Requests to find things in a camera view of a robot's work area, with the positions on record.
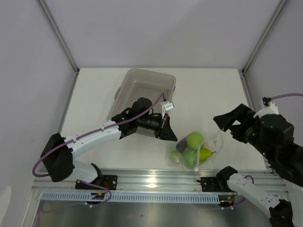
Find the purple eggplant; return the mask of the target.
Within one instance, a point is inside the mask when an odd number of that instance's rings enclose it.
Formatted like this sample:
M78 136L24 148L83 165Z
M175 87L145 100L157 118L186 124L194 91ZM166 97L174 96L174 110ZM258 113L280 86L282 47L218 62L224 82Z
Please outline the purple eggplant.
M176 145L176 150L179 153L183 153L187 149L187 139L184 138L181 141L179 141Z

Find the clear dotted zip bag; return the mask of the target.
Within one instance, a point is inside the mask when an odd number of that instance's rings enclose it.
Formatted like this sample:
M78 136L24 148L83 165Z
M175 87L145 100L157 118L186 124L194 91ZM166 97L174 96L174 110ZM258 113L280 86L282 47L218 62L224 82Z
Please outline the clear dotted zip bag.
M194 169L189 169L189 168L186 168L186 167L185 167L185 165L184 165L184 163L183 163L183 157L182 157L182 154L183 154L183 153L179 153L179 154L180 154L180 163L179 163L179 164L176 164L176 163L172 162L172 161L170 160L170 158L169 158L169 155L170 155L171 151L168 152L168 153L166 154L166 162L167 162L167 164L168 164L169 166L174 166L174 167L183 168L183 169L186 169L186 170L189 170L189 171L197 172L198 170L201 169L202 165L204 165L205 163L207 163L208 161L210 161L211 159L213 159L214 157L216 157L216 156L222 151L222 149L223 149L223 138L222 138L220 132L218 132L218 131L212 132L212 133L200 132L200 131L198 131L198 132L201 133L202 136L204 137L204 142L201 143L201 144L198 146L198 148L196 149L196 151L197 151L197 159L196 159L197 162L196 162L196 167L195 167ZM200 154L200 149L201 149L202 147L207 148L207 149L211 150L212 152L215 151L216 153L213 154L210 158L208 158L205 162L200 163L200 162L199 162L199 154Z

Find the green custard apple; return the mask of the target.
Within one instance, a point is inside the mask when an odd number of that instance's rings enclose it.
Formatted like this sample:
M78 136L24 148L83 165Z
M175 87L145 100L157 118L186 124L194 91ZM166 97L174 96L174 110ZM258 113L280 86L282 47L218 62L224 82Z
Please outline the green custard apple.
M194 169L196 167L197 162L197 151L188 149L183 154L183 163L186 168Z

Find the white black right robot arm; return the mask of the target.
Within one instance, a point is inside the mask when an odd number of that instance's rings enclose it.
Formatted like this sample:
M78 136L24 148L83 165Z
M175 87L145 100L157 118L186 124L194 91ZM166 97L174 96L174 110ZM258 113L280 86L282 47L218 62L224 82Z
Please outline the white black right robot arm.
M216 185L222 190L234 190L258 207L274 227L303 225L303 148L294 143L294 126L270 101L257 113L239 105L229 113L213 118L222 131L232 138L252 145L284 180L290 201L270 195L247 181L231 166L216 175Z

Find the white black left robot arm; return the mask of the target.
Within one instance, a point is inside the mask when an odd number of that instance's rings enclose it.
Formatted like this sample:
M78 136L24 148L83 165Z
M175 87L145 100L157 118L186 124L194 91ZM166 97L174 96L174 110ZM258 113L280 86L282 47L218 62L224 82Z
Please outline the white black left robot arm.
M55 183L70 177L80 182L85 181L92 189L98 189L103 183L103 175L98 166L76 160L85 152L102 143L121 140L136 133L139 128L152 131L157 139L177 141L168 114L174 104L166 99L161 102L161 98L160 96L153 103L140 97L131 107L92 131L69 137L63 137L59 133L52 135L39 160L46 168L45 176Z

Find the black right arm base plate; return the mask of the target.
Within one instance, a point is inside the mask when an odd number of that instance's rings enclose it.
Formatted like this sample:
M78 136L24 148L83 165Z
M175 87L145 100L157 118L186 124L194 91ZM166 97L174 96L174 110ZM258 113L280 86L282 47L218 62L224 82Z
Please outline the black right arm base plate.
M203 192L232 192L227 181L217 177L200 177L197 180Z

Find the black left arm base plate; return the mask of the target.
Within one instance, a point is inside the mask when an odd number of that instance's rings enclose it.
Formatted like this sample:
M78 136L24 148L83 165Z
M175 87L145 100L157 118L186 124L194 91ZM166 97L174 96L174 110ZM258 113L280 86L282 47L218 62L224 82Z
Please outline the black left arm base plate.
M118 176L117 175L103 175L103 178L97 177L93 182L90 184L93 184L94 186L87 185L85 183L82 183L81 181L77 180L75 184L75 189L77 190L101 190L101 187L107 188L109 190L115 191L117 188L117 181Z

